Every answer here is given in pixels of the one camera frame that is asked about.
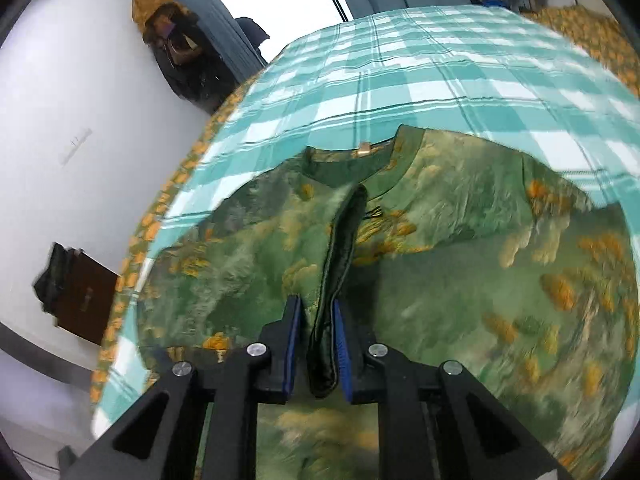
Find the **blue curtain left panel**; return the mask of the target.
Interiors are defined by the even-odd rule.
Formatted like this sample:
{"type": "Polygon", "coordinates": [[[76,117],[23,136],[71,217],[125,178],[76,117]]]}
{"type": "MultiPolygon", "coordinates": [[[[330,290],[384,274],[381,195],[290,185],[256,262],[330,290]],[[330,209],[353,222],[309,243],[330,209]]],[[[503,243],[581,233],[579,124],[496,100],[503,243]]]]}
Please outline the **blue curtain left panel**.
{"type": "Polygon", "coordinates": [[[176,1],[198,16],[204,35],[240,84],[266,66],[221,0],[176,1]]]}

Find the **dark brown wooden nightstand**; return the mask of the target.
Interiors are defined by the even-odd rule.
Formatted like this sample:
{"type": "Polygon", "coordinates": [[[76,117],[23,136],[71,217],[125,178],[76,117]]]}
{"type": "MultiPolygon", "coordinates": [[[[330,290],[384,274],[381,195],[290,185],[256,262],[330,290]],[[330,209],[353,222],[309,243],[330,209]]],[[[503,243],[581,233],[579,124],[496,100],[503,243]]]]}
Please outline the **dark brown wooden nightstand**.
{"type": "Polygon", "coordinates": [[[118,278],[111,269],[78,252],[54,303],[56,326],[98,346],[102,344],[118,278]]]}

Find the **teal white plaid blanket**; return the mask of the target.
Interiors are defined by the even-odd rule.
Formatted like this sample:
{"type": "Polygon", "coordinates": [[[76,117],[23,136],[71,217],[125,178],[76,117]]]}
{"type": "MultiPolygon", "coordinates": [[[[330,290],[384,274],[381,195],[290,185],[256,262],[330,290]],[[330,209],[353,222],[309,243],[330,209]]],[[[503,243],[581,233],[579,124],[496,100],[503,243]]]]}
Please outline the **teal white plaid blanket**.
{"type": "Polygon", "coordinates": [[[241,185],[308,146],[349,150],[402,124],[531,154],[639,229],[639,99],[583,48],[499,8],[383,12],[289,44],[209,119],[130,238],[92,376],[91,431],[142,393],[132,297],[155,255],[241,185]]]}

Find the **dark cloth on nightstand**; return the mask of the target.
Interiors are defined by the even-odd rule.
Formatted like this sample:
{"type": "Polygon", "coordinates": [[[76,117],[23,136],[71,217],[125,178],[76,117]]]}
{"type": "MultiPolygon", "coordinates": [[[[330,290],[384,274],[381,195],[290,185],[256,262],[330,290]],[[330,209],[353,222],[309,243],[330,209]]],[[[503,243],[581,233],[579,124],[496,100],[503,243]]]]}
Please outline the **dark cloth on nightstand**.
{"type": "Polygon", "coordinates": [[[55,315],[56,302],[64,292],[65,283],[81,254],[81,249],[65,248],[57,242],[52,244],[46,268],[32,283],[32,289],[40,301],[43,312],[55,315]]]}

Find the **olive orange floral quilt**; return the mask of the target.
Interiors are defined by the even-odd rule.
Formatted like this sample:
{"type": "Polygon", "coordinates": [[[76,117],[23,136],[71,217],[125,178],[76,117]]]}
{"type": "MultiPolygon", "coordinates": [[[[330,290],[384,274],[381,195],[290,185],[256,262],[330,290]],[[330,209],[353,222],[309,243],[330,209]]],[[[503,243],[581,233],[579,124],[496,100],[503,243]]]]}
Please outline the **olive orange floral quilt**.
{"type": "Polygon", "coordinates": [[[538,12],[525,12],[524,16],[583,48],[639,96],[639,55],[615,18],[594,13],[583,6],[544,8],[538,12]]]}

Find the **green landscape print jacket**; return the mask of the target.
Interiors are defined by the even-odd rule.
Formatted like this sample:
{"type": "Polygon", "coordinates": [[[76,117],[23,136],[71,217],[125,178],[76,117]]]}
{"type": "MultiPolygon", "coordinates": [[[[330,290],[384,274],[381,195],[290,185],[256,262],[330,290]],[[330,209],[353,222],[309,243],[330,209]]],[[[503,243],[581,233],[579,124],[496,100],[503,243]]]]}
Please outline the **green landscape print jacket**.
{"type": "Polygon", "coordinates": [[[262,479],[372,479],[374,408],[336,393],[331,304],[409,359],[460,361],[577,479],[600,476],[639,331],[631,236],[529,155],[400,127],[368,154],[306,148],[155,258],[137,301],[154,373],[255,341],[297,296],[307,381],[258,413],[262,479]]]}

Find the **white wall switch plate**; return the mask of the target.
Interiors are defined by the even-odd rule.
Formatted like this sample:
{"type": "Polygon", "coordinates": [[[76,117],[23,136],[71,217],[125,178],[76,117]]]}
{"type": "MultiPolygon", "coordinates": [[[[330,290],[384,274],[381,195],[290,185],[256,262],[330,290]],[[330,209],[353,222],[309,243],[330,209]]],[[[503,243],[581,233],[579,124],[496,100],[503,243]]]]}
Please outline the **white wall switch plate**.
{"type": "Polygon", "coordinates": [[[81,133],[73,136],[58,155],[58,163],[61,166],[66,166],[92,134],[93,130],[91,128],[85,128],[81,133]]]}

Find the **hanging coats with yellow hood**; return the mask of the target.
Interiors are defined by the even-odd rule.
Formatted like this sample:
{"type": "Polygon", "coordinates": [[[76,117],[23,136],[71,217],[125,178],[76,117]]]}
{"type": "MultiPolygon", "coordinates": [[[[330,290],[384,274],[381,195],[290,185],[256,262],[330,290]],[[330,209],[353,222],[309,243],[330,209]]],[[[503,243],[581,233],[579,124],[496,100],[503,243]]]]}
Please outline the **hanging coats with yellow hood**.
{"type": "Polygon", "coordinates": [[[231,70],[186,6],[132,0],[132,20],[176,96],[212,114],[235,90],[231,70]]]}

